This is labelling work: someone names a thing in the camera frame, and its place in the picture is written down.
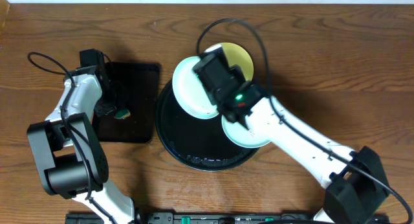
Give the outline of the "yellow plate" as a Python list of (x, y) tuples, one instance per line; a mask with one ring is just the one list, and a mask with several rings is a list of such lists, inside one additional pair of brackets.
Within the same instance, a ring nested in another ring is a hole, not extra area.
[(217, 43), (208, 47), (204, 53), (222, 54), (229, 67), (238, 65), (243, 73), (245, 80), (252, 80), (254, 75), (254, 63), (249, 53), (235, 43)]

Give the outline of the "light green plate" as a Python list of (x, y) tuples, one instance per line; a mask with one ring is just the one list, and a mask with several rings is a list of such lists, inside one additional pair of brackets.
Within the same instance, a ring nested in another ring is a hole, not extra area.
[(212, 105), (201, 81), (193, 72), (193, 67), (200, 62), (198, 56), (183, 59), (175, 68), (172, 78), (173, 94), (180, 107), (187, 114), (198, 119), (211, 119), (219, 112)]
[(221, 117), (224, 134), (236, 145), (243, 148), (260, 148), (270, 143), (266, 137), (247, 130), (240, 123), (231, 123), (225, 117)]

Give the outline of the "green yellow sponge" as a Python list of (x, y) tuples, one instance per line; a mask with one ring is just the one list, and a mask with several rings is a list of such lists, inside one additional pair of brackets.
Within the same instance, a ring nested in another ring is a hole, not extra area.
[(128, 109), (120, 109), (114, 115), (115, 119), (125, 119), (131, 115), (130, 110)]

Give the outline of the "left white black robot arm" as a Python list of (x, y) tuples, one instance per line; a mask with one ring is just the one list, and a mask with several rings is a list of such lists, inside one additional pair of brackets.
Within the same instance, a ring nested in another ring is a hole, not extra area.
[(47, 194), (89, 207), (104, 223), (138, 223), (135, 202), (109, 178), (109, 165), (93, 129), (94, 117), (124, 110), (122, 84), (110, 79), (114, 67), (96, 49), (80, 52), (80, 67), (62, 69), (63, 94), (52, 113), (29, 125), (27, 137)]

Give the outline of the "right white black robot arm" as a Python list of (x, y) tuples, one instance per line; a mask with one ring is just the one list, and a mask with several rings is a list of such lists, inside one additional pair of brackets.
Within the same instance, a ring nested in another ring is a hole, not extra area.
[(364, 146), (354, 151), (322, 135), (253, 81), (229, 66), (223, 48), (199, 55), (193, 72), (218, 112), (229, 122), (263, 136), (299, 162), (325, 189), (316, 221), (367, 223), (389, 196), (380, 157)]

